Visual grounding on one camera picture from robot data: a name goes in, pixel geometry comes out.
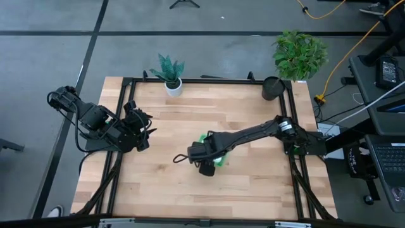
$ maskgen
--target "wooden tabletop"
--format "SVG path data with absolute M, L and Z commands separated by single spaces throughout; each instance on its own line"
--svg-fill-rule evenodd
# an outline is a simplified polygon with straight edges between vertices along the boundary
M 116 110 L 122 78 L 107 77 L 100 105 Z M 316 130 L 308 87 L 293 83 L 300 126 Z M 125 102 L 128 100 L 127 88 Z M 285 93 L 287 112 L 290 113 Z M 214 177 L 199 174 L 188 161 L 173 157 L 208 130 L 238 131 L 280 115 L 280 103 L 265 101 L 260 85 L 184 84 L 178 98 L 167 95 L 163 83 L 137 83 L 137 106 L 154 118 L 150 148 L 125 153 L 113 215 L 124 217 L 295 220 L 296 205 L 287 156 L 282 143 L 267 137 L 236 147 Z M 72 212 L 79 211 L 100 184 L 106 153 L 83 164 Z M 307 156 L 311 188 L 333 216 L 335 204 L 325 164 Z M 106 211 L 106 191 L 103 212 Z M 301 190 L 304 213 L 307 203 Z

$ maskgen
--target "white cable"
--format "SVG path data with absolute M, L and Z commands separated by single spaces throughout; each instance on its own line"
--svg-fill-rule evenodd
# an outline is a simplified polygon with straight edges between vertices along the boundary
M 391 89 L 390 91 L 386 92 L 384 95 L 380 96 L 378 99 L 376 99 L 375 101 L 371 102 L 369 105 L 365 106 L 364 108 L 360 109 L 359 111 L 353 113 L 352 115 L 349 115 L 348 117 L 343 118 L 342 120 L 339 120 L 337 123 L 335 123 L 333 126 L 331 126 L 324 134 L 326 135 L 331 129 L 332 127 L 335 127 L 336 125 L 340 124 L 341 122 L 347 120 L 348 118 L 351 118 L 359 113 L 361 113 L 362 111 L 366 110 L 367 108 L 371 107 L 373 104 L 379 102 L 381 99 L 383 99 L 386 95 L 390 94 L 392 91 L 400 88 L 400 86 L 402 86 L 403 84 L 405 84 L 405 81 L 401 82 L 399 85 L 395 86 L 393 89 Z
M 356 102 L 356 103 L 357 103 L 357 104 L 359 104 L 359 105 L 363 105 L 363 104 L 364 104 L 364 102 L 363 102 L 363 103 L 360 103 L 359 101 L 357 101 L 357 100 L 356 100 L 356 98 L 354 98 L 354 95 L 357 95 L 357 94 L 359 94 L 359 95 L 360 95 L 360 93 L 359 93 L 359 92 L 355 92 L 354 94 L 352 94 L 353 101 L 354 101 L 354 102 Z

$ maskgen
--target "green object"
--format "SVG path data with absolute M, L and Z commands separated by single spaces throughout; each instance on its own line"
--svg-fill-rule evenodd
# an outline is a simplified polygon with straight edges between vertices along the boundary
M 202 134 L 200 136 L 200 139 L 198 140 L 200 143 L 204 142 L 204 139 L 207 137 L 206 134 Z M 225 164 L 225 160 L 227 158 L 228 154 L 226 154 L 225 156 L 222 156 L 220 158 L 214 159 L 214 164 L 216 167 L 222 167 L 223 164 Z
M 184 71 L 184 62 L 178 64 L 177 61 L 172 64 L 170 56 L 166 58 L 159 54 L 160 67 L 162 72 L 155 69 L 150 69 L 149 71 L 157 76 L 160 80 L 166 83 L 169 89 L 176 89 L 180 85 L 179 77 Z
M 320 39 L 296 30 L 284 31 L 274 44 L 277 48 L 273 58 L 280 79 L 310 79 L 328 61 L 327 47 Z

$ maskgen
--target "potted plant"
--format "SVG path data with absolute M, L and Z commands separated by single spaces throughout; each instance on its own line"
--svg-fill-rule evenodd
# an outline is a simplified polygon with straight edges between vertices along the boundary
M 285 31 L 277 37 L 273 55 L 278 77 L 268 77 L 263 82 L 262 97 L 273 100 L 283 94 L 285 86 L 282 79 L 310 79 L 327 60 L 327 47 L 318 38 L 298 31 Z
M 184 71 L 184 62 L 178 64 L 176 61 L 172 64 L 169 56 L 165 58 L 161 54 L 159 54 L 159 62 L 162 72 L 158 72 L 155 69 L 150 69 L 149 71 L 165 82 L 166 91 L 170 96 L 179 96 L 182 93 L 183 84 L 180 75 Z

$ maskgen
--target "white pot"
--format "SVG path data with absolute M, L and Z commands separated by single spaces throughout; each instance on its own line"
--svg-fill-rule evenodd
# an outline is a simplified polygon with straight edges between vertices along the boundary
M 183 82 L 182 82 L 182 79 L 179 79 L 179 80 L 180 80 L 180 85 L 176 89 L 169 89 L 165 82 L 166 91 L 169 94 L 169 96 L 177 97 L 177 96 L 181 95 L 181 93 L 183 92 Z

